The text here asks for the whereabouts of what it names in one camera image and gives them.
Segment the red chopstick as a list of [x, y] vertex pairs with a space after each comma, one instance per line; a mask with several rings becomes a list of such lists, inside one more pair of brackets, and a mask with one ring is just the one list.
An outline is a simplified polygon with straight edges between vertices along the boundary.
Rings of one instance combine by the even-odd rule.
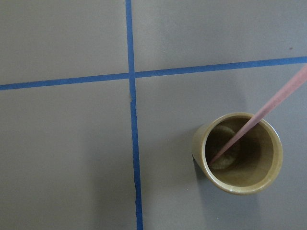
[[249, 119], [240, 130], [216, 153], [210, 165], [217, 161], [229, 148], [249, 132], [261, 119], [285, 101], [307, 81], [307, 65], [304, 65], [268, 102]]

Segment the tan wooden cup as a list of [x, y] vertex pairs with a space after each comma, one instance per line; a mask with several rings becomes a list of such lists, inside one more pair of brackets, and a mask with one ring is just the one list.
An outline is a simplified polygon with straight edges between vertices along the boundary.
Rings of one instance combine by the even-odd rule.
[[270, 186], [283, 164], [283, 147], [275, 129], [264, 119], [210, 163], [217, 152], [252, 117], [226, 114], [201, 125], [193, 135], [191, 153], [202, 173], [219, 189], [250, 195]]

